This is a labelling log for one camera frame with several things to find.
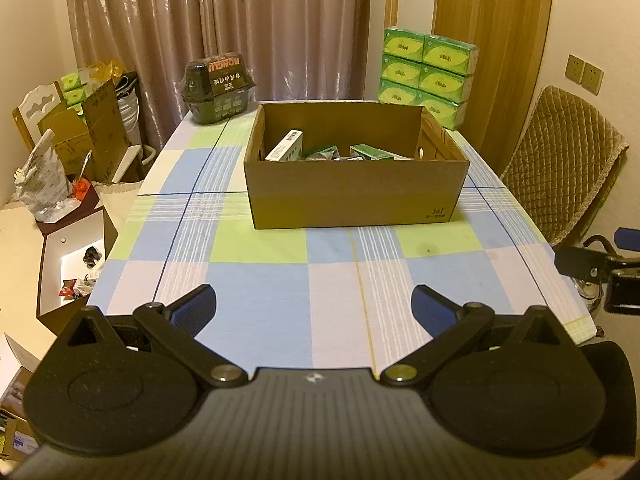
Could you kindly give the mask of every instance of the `table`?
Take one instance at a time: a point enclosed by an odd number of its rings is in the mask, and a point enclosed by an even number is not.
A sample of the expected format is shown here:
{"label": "table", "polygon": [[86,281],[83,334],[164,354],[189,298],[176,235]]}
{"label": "table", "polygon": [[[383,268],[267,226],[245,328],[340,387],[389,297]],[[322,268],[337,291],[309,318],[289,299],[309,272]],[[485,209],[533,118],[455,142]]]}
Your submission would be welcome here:
{"label": "table", "polygon": [[547,304],[575,342],[595,326],[553,251],[457,132],[471,161],[450,222],[255,230],[242,160],[255,107],[178,126],[142,185],[92,293],[106,314],[167,304],[201,283],[218,297],[197,340],[250,374],[258,366],[371,367],[430,340],[410,295],[425,283],[499,314]]}

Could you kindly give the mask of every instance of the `wall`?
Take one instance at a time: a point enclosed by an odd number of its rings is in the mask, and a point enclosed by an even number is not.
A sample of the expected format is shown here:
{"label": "wall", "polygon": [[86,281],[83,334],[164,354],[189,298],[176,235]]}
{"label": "wall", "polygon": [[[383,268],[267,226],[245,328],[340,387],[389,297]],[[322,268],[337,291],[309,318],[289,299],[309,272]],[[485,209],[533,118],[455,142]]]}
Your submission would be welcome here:
{"label": "wall", "polygon": [[[435,0],[398,0],[398,27],[430,33]],[[364,97],[375,100],[382,68],[382,39],[385,23],[385,0],[371,0],[369,47]]]}
{"label": "wall", "polygon": [[[587,236],[613,240],[620,226],[640,228],[640,0],[553,0],[535,96],[546,85],[592,103],[626,138],[630,148],[613,190]],[[569,54],[604,70],[595,96],[564,78]],[[595,317],[632,367],[640,415],[640,317],[600,311]]]}
{"label": "wall", "polygon": [[0,206],[29,154],[12,110],[28,91],[76,67],[65,9],[66,0],[0,0]]}

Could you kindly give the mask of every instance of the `black plastic container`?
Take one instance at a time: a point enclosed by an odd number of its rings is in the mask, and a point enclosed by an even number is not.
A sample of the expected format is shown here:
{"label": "black plastic container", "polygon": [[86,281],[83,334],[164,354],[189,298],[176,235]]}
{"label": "black plastic container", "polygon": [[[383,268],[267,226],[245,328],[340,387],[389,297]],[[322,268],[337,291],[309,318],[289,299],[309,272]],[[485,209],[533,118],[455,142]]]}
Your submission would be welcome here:
{"label": "black plastic container", "polygon": [[246,110],[254,86],[241,54],[230,52],[190,62],[180,95],[200,124],[213,124]]}

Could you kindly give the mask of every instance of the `quilted chair cushion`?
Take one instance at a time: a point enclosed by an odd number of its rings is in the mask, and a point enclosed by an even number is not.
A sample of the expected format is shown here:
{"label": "quilted chair cushion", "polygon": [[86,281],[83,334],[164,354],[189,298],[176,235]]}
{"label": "quilted chair cushion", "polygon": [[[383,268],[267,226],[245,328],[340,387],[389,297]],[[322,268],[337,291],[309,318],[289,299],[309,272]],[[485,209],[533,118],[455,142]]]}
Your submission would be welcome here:
{"label": "quilted chair cushion", "polygon": [[580,220],[628,147],[587,101],[548,86],[501,179],[556,245]]}

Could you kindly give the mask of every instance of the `wall socket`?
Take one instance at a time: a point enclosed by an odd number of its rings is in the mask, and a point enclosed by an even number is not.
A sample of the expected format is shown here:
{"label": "wall socket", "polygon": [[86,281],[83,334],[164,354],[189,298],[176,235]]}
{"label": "wall socket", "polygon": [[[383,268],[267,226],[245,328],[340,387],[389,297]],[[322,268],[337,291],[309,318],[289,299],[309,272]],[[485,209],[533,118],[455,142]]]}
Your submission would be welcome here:
{"label": "wall socket", "polygon": [[584,73],[584,61],[579,57],[569,54],[569,59],[566,62],[566,70],[564,75],[567,79],[570,79],[578,85],[582,82],[582,74]]}
{"label": "wall socket", "polygon": [[598,95],[600,92],[600,86],[602,86],[602,79],[604,78],[604,71],[597,66],[593,66],[590,63],[585,63],[584,73],[582,74],[582,86],[589,92]]}

